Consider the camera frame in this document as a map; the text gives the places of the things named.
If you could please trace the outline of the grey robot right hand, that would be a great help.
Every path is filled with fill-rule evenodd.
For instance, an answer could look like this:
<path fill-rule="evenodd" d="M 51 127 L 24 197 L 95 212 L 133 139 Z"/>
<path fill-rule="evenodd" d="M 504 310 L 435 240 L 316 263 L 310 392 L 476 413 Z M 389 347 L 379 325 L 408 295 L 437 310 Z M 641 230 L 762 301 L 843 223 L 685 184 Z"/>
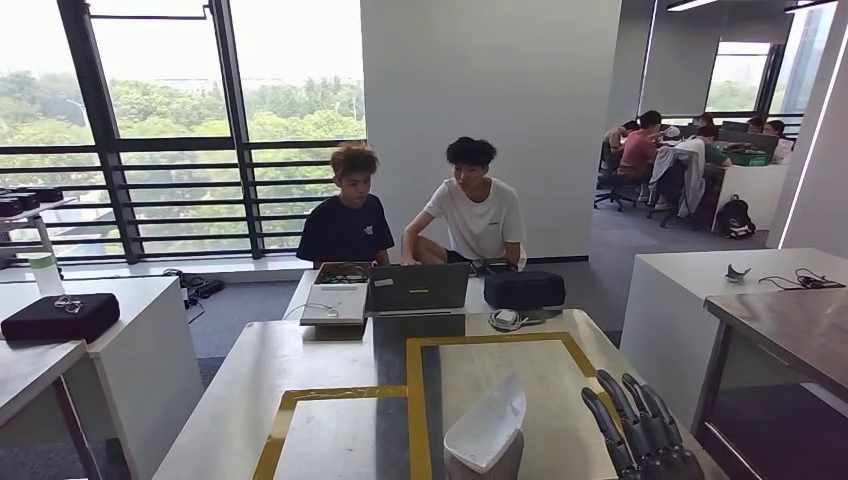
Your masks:
<path fill-rule="evenodd" d="M 606 370 L 595 378 L 607 394 L 610 413 L 599 394 L 588 387 L 581 398 L 592 414 L 619 479 L 703 479 L 696 455 L 665 401 L 649 385 L 624 373 L 616 380 Z"/>

